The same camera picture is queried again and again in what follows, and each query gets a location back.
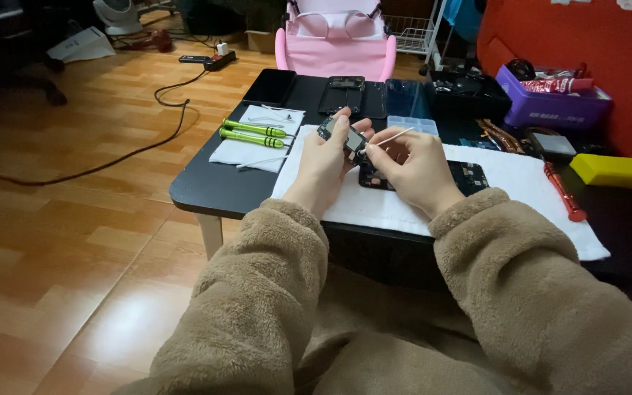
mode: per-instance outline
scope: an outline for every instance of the table leg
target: table leg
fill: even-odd
[[[204,238],[204,248],[206,249],[206,259],[212,256],[223,245],[223,228],[221,227],[221,217],[212,215],[195,214],[199,225],[202,227]]]

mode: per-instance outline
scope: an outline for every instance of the clear plastic organizer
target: clear plastic organizer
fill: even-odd
[[[387,127],[405,127],[414,128],[415,131],[438,135],[438,127],[433,120],[422,120],[421,118],[395,117],[390,115],[387,117]]]

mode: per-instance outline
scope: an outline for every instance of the fleece sleeve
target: fleece sleeve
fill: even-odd
[[[632,302],[583,269],[550,221],[492,188],[429,229],[440,271],[479,343],[519,387],[632,394]]]
[[[293,394],[326,281],[327,243],[297,204],[263,202],[208,263],[150,376],[115,394]]]

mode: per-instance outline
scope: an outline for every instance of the brown fleece robe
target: brown fleece robe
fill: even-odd
[[[454,300],[328,267],[318,221],[266,200],[114,394],[632,394],[632,302],[547,219],[492,188],[429,229]]]

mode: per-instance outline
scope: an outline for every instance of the pink chair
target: pink chair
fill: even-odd
[[[286,29],[275,39],[279,69],[367,81],[391,78],[397,40],[384,32],[379,0],[289,0],[286,10]]]

